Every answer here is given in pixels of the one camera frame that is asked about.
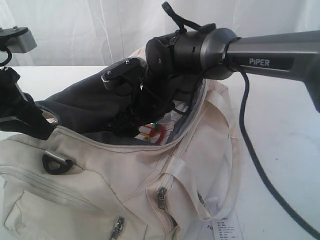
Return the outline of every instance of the white tag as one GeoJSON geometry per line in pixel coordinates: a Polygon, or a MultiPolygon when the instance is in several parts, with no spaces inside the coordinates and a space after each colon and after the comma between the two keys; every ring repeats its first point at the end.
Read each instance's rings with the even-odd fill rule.
{"type": "Polygon", "coordinates": [[[243,240],[237,213],[233,210],[221,220],[212,220],[214,240],[243,240]]]}

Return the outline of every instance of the white backdrop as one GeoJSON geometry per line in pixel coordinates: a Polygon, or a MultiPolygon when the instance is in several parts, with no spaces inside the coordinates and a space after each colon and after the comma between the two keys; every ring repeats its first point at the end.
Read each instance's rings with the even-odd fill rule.
{"type": "MultiPolygon", "coordinates": [[[[164,0],[0,0],[0,26],[29,27],[38,47],[12,66],[110,65],[177,29],[164,0]]],[[[320,29],[319,0],[169,0],[200,25],[241,37],[320,29]]]]}

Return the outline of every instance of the canvas bag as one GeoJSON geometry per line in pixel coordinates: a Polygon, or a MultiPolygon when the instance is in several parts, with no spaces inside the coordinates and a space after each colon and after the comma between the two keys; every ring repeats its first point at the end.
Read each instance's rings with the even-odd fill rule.
{"type": "MultiPolygon", "coordinates": [[[[77,86],[101,81],[100,76],[62,94],[72,96],[77,86]]],[[[51,100],[39,104],[51,113],[68,105],[51,100]]],[[[64,115],[83,116],[72,108],[68,105],[64,115]]],[[[88,120],[81,124],[90,126],[93,116],[104,118],[115,109],[121,104],[107,113],[84,111],[88,120]]],[[[46,141],[19,134],[0,142],[0,175],[6,180],[2,223],[19,239],[183,239],[194,221],[221,219],[233,208],[241,153],[223,84],[203,81],[190,116],[165,145],[133,145],[110,135],[119,144],[107,144],[101,134],[80,134],[75,125],[74,130],[59,125],[46,141]],[[65,174],[48,174],[45,155],[71,160],[73,166],[65,174]],[[212,206],[214,214],[207,209],[212,206]]]]}

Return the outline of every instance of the dark gray fabric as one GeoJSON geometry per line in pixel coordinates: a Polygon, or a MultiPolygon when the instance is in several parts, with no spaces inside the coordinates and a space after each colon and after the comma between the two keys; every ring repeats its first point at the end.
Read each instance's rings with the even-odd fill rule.
{"type": "MultiPolygon", "coordinates": [[[[112,145],[154,145],[154,143],[135,138],[117,137],[102,127],[112,121],[116,114],[123,111],[131,100],[130,96],[118,96],[114,91],[105,89],[101,80],[101,75],[105,71],[104,69],[52,95],[46,100],[36,102],[36,104],[54,114],[59,125],[92,140],[112,145]]],[[[181,89],[189,91],[193,82],[194,78],[184,77],[181,89]]],[[[127,87],[124,85],[117,91],[127,93],[127,87]]],[[[177,94],[175,100],[187,103],[189,102],[189,97],[186,94],[177,94]]],[[[170,141],[179,133],[179,129],[183,128],[187,119],[188,116],[184,116],[178,121],[178,128],[174,128],[170,141]]]]}

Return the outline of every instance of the bag handle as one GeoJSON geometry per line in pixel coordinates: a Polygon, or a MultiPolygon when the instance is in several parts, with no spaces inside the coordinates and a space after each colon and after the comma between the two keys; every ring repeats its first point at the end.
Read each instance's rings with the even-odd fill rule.
{"type": "Polygon", "coordinates": [[[205,206],[199,200],[196,180],[192,172],[188,168],[186,162],[181,158],[173,156],[172,158],[174,159],[170,161],[171,166],[168,166],[165,171],[165,173],[173,175],[183,185],[188,195],[190,196],[199,217],[204,221],[212,219],[222,219],[227,216],[232,210],[238,197],[241,160],[239,139],[237,137],[237,127],[230,105],[228,105],[224,97],[214,89],[211,89],[207,92],[205,100],[223,114],[229,126],[229,136],[232,144],[232,167],[230,181],[226,198],[222,207],[215,215],[211,215],[207,211],[205,206]]]}

